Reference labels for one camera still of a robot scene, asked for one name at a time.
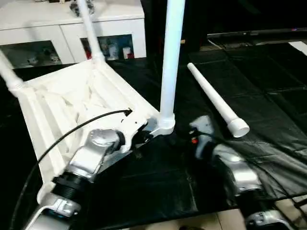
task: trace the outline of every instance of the wire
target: wire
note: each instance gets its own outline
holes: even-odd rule
[[[238,154],[240,154],[249,164],[252,164],[253,166],[255,166],[256,168],[260,169],[262,172],[264,172],[268,177],[270,177],[272,180],[274,180],[274,182],[282,189],[283,193],[286,195],[287,199],[290,199],[294,206],[300,211],[303,219],[307,222],[307,215],[306,213],[302,210],[301,207],[297,207],[295,204],[297,203],[291,196],[290,194],[286,191],[286,189],[283,187],[283,185],[274,177],[272,176],[266,169],[262,168],[261,166],[259,166],[258,164],[256,164],[255,162],[249,160],[247,157],[245,157],[244,154],[242,154],[242,151],[238,150],[238,148],[234,145],[231,145],[230,143],[228,143],[227,141],[223,140],[222,138],[219,138],[217,136],[214,136],[212,134],[209,133],[204,133],[204,132],[199,132],[197,131],[197,133],[199,133],[200,135],[205,135],[208,137],[211,137],[214,140],[217,140],[219,142],[221,142],[222,144],[225,144],[226,146],[234,149]]]
[[[207,39],[209,43],[211,43],[212,45],[218,47],[219,49],[222,49],[218,44],[214,43],[213,41],[211,41],[210,39]]]
[[[21,204],[21,201],[23,199],[23,196],[24,196],[24,193],[25,193],[25,190],[27,189],[28,187],[28,184],[32,178],[32,176],[34,175],[34,172],[35,170],[38,168],[40,162],[44,159],[45,156],[47,156],[47,154],[57,145],[59,144],[65,137],[67,137],[69,134],[73,133],[74,131],[80,129],[81,127],[99,119],[99,118],[102,118],[104,116],[108,116],[108,115],[112,115],[112,114],[119,114],[119,113],[125,113],[125,115],[128,115],[129,113],[131,113],[132,111],[131,110],[117,110],[117,111],[113,111],[113,112],[109,112],[109,113],[106,113],[106,114],[102,114],[102,115],[99,115],[99,116],[96,116],[78,126],[76,126],[75,128],[73,128],[72,130],[68,131],[67,133],[65,133],[62,137],[60,137],[58,140],[56,140],[40,157],[39,159],[37,160],[37,162],[35,163],[35,165],[33,166],[32,170],[30,171],[25,183],[24,183],[24,186],[23,186],[23,189],[21,190],[21,193],[19,194],[19,197],[18,197],[18,200],[17,200],[17,203],[16,203],[16,206],[14,208],[14,211],[13,211],[13,215],[12,215],[12,219],[11,219],[11,223],[10,223],[10,227],[9,227],[9,230],[13,230],[14,229],[14,224],[15,224],[15,220],[16,220],[16,217],[17,217],[17,213],[18,213],[18,209],[20,207],[20,204]]]

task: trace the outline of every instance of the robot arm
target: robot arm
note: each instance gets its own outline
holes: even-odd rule
[[[208,116],[199,117],[190,126],[199,132],[214,132]],[[198,141],[196,158],[202,159],[201,153],[212,139],[200,135]],[[248,230],[293,230],[270,202],[260,199],[265,191],[258,175],[234,149],[223,144],[215,146],[211,164],[223,177],[227,196],[238,205]]]
[[[124,135],[115,130],[92,130],[77,149],[56,184],[37,207],[25,230],[68,230],[78,215],[104,158],[125,145]]]

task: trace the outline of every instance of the white tube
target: white tube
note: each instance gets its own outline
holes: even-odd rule
[[[229,107],[229,105],[223,100],[218,92],[193,65],[193,63],[188,64],[188,69],[191,71],[201,88],[205,91],[217,111],[223,117],[232,135],[235,138],[240,138],[247,134],[249,132],[248,124],[246,124],[243,119],[239,118],[235,114],[235,112]]]
[[[90,18],[90,14],[88,12],[88,7],[85,0],[77,0],[78,6],[80,9],[81,16],[83,18],[83,23],[85,25],[88,43],[90,44],[92,59],[95,62],[100,60],[105,60],[104,55],[101,52],[97,36],[94,31],[94,27],[92,24],[92,20]]]
[[[1,59],[0,59],[0,75],[4,79],[6,86],[8,87],[9,91],[14,95],[15,91],[20,89],[24,85],[24,81],[20,79],[13,70],[11,70],[7,64],[5,64]]]
[[[167,1],[160,117],[158,125],[161,129],[169,130],[169,133],[173,131],[175,125],[174,100],[184,7],[185,0]]]

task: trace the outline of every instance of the black tablecloth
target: black tablecloth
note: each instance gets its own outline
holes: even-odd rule
[[[231,139],[226,124],[211,105],[186,64],[193,62],[251,131]],[[307,194],[307,57],[288,44],[255,46],[181,55],[175,115],[177,129],[198,116],[210,115],[216,135],[246,150],[247,157],[265,168],[292,196]],[[140,58],[113,61],[110,66],[149,103],[159,109],[162,60]],[[65,66],[18,69],[24,80]],[[5,174],[3,229],[35,154],[17,99],[1,85],[2,161]],[[220,178],[193,152],[177,148],[177,136],[157,137],[118,162],[99,177],[86,214],[84,229],[123,228],[232,208]],[[256,169],[268,195],[285,198],[270,177]],[[35,207],[39,174],[23,201],[19,222]]]

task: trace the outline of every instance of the tile floor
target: tile floor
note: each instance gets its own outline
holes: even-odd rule
[[[307,198],[307,196],[296,197],[295,200],[299,201],[303,198]],[[300,218],[300,213],[293,206],[291,200],[281,200],[276,205],[299,229],[307,230],[306,222]],[[307,205],[302,209],[307,213]],[[179,230],[181,226],[197,227],[204,230],[246,230],[243,217],[238,209],[137,226],[130,228],[130,230]]]

